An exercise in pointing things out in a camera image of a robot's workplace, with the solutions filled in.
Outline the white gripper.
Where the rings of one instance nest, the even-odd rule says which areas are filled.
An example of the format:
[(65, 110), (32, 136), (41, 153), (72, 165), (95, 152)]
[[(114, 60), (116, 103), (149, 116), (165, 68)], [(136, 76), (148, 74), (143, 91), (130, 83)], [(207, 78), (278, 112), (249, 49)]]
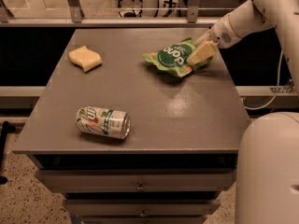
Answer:
[(220, 49), (228, 49), (240, 40), (230, 23), (230, 15), (227, 14), (220, 18), (210, 31), (207, 30), (194, 41), (194, 45), (198, 48), (188, 57), (187, 64), (194, 66), (212, 57), (217, 52), (218, 46)]

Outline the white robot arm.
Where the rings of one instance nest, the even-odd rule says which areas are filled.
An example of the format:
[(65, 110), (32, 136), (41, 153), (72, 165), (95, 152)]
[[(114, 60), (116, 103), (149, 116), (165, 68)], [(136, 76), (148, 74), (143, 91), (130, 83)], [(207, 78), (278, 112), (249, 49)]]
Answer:
[[(299, 1), (248, 0), (220, 18), (195, 41), (188, 64), (216, 49), (230, 48), (247, 35), (273, 29), (299, 86)], [(299, 113), (274, 112), (255, 119), (238, 150), (235, 224), (299, 224)]]

